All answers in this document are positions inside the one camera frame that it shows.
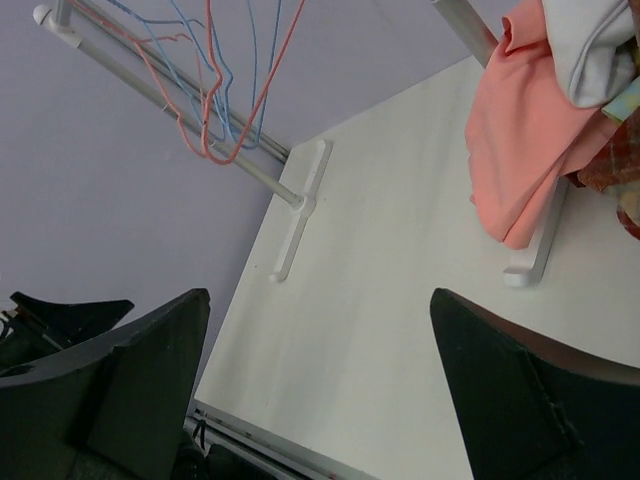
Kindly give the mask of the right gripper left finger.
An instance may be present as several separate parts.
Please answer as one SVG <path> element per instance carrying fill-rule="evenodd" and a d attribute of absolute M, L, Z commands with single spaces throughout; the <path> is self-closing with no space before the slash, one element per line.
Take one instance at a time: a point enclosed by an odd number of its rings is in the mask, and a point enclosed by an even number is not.
<path fill-rule="evenodd" d="M 4 479 L 168 479 L 200 362 L 210 295 L 1 372 Z"/>

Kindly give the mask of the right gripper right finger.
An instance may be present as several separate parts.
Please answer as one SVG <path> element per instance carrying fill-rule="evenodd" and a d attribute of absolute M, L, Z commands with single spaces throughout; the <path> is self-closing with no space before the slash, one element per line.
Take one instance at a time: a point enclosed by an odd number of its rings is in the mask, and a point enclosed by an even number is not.
<path fill-rule="evenodd" d="M 638 368 L 445 288 L 430 317 L 474 478 L 638 478 Z"/>

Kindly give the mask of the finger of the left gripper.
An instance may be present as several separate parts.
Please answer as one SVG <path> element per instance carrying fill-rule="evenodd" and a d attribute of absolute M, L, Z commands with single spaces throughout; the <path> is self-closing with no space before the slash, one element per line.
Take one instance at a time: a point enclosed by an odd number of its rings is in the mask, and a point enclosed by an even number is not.
<path fill-rule="evenodd" d="M 45 350 L 64 350 L 111 330 L 133 308 L 130 300 L 53 303 L 15 292 L 9 326 L 31 344 Z"/>

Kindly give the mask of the pink wire hanger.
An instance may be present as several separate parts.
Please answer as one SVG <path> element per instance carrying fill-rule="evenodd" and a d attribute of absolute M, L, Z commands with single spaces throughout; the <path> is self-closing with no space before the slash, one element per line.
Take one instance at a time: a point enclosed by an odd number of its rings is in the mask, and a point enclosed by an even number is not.
<path fill-rule="evenodd" d="M 217 115 L 230 148 L 218 164 L 261 146 L 269 92 L 305 6 L 304 1 L 204 3 L 204 63 L 215 83 L 203 117 Z"/>
<path fill-rule="evenodd" d="M 161 70 L 158 70 L 156 68 L 156 65 L 149 59 L 146 50 L 143 48 L 144 41 L 140 42 L 135 37 L 132 37 L 131 35 L 127 34 L 124 31 L 122 31 L 121 29 L 119 29 L 118 27 L 113 25 L 111 22 L 106 20 L 103 16 L 99 15 L 98 13 L 93 12 L 89 7 L 82 5 L 79 1 L 71 1 L 71 4 L 78 11 L 80 11 L 83 15 L 85 15 L 87 17 L 90 17 L 92 20 L 95 20 L 105 30 L 109 30 L 114 35 L 117 35 L 119 37 L 122 37 L 123 39 L 126 39 L 129 43 L 131 43 L 134 46 L 135 50 L 138 53 L 138 56 L 145 63 L 145 65 L 146 65 L 147 69 L 149 70 L 154 82 L 159 87 L 160 94 L 162 95 L 162 98 L 164 99 L 165 107 L 167 109 L 170 109 L 173 112 L 173 114 L 175 115 L 178 128 L 179 128 L 179 130 L 181 132 L 181 135 L 182 135 L 183 140 L 185 141 L 187 147 L 193 153 L 195 153 L 196 155 L 198 155 L 198 156 L 200 156 L 202 158 L 207 158 L 207 159 L 213 161 L 217 165 L 228 165 L 228 164 L 230 164 L 231 163 L 231 159 L 230 158 L 218 158 L 210 151 L 210 148 L 212 146 L 216 146 L 217 143 L 216 142 L 213 142 L 213 143 L 209 142 L 209 140 L 208 140 L 209 130 L 208 130 L 207 123 L 204 123 L 203 125 L 200 125 L 197 119 L 193 119 L 189 115 L 184 113 L 179 108 L 179 106 L 176 105 L 171 100 L 171 98 L 169 96 L 169 92 L 167 91 L 167 89 L 165 88 L 165 85 L 162 83 L 162 81 L 160 80 L 160 77 L 159 77 L 159 75 L 163 75 L 163 72 Z M 201 140 L 201 148 L 200 149 L 197 149 L 192 144 L 192 142 L 189 140 L 189 137 L 187 136 L 187 133 L 186 133 L 186 129 L 188 129 L 191 133 L 193 133 L 194 135 L 197 135 L 200 138 L 200 140 Z"/>

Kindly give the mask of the brown plaid garment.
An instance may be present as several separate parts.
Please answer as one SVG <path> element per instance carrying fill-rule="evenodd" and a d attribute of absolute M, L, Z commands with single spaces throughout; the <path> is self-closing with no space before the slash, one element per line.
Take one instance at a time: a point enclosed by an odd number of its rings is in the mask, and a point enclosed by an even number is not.
<path fill-rule="evenodd" d="M 585 187 L 614 199 L 619 223 L 639 239 L 639 109 L 619 126 L 577 178 Z"/>

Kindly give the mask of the salmon pink skirt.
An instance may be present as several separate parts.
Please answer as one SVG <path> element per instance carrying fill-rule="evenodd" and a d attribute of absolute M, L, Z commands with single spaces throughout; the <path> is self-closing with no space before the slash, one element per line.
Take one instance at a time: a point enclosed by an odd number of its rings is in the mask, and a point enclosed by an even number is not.
<path fill-rule="evenodd" d="M 528 247 L 558 178 L 584 168 L 617 126 L 561 91 L 543 5 L 522 1 L 502 19 L 465 128 L 471 201 L 486 232 Z"/>

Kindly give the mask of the blue wire hanger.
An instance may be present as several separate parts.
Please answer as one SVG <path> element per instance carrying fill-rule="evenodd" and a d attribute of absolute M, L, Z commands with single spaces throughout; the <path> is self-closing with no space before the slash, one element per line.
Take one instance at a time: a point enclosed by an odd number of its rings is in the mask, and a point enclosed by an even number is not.
<path fill-rule="evenodd" d="M 166 76 L 180 91 L 184 104 L 188 104 L 199 127 L 205 119 L 205 85 L 201 46 L 198 34 L 205 32 L 204 24 L 197 18 L 189 17 L 180 9 L 179 1 L 152 1 L 151 6 L 159 7 L 164 16 L 153 16 L 142 12 L 140 1 L 108 1 L 113 11 L 118 11 L 120 22 L 127 24 L 128 33 L 135 38 L 146 55 L 155 56 L 157 62 L 167 71 Z"/>
<path fill-rule="evenodd" d="M 214 76 L 211 87 L 204 95 L 202 120 L 215 115 L 220 125 L 220 134 L 216 139 L 234 140 L 228 93 L 234 77 L 222 55 L 213 21 L 212 4 L 210 1 L 204 2 L 203 18 L 185 14 L 180 1 L 171 1 L 170 4 L 186 29 L 188 39 L 195 46 L 199 64 Z"/>
<path fill-rule="evenodd" d="M 249 115 L 258 108 L 251 121 L 249 132 L 242 141 L 243 150 L 255 150 L 261 140 L 268 96 L 259 100 L 259 96 L 270 73 L 276 56 L 282 1 L 246 1 L 246 15 L 250 34 L 250 48 L 241 60 L 249 67 L 249 73 L 241 75 L 238 67 L 231 67 L 234 80 L 228 91 L 231 110 L 240 113 L 240 107 L 248 108 Z M 234 142 L 239 140 L 244 127 L 233 126 Z"/>

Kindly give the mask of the floral pastel garment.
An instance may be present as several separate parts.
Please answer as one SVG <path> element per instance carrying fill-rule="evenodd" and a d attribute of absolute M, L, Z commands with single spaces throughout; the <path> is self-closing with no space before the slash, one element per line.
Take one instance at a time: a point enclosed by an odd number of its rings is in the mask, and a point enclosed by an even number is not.
<path fill-rule="evenodd" d="M 622 124 L 640 104 L 640 78 L 636 77 L 620 94 L 601 108 L 612 121 Z"/>

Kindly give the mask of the white garment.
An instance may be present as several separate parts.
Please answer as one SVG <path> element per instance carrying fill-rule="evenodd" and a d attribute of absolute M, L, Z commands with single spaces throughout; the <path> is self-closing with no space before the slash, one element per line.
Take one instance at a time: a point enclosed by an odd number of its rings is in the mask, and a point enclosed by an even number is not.
<path fill-rule="evenodd" d="M 556 78 L 571 104 L 605 104 L 631 83 L 636 67 L 625 44 L 635 32 L 626 1 L 560 0 L 542 5 Z"/>

